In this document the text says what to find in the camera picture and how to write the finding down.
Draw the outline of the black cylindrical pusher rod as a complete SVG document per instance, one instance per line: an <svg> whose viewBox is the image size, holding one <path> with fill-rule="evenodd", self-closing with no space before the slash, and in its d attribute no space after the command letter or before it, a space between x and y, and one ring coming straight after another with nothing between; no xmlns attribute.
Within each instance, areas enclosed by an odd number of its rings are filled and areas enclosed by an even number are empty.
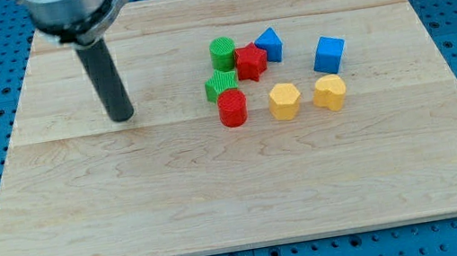
<svg viewBox="0 0 457 256"><path fill-rule="evenodd" d="M102 107L114 122L133 117L134 107L120 79L116 65L103 39L76 52L82 66L100 98Z"/></svg>

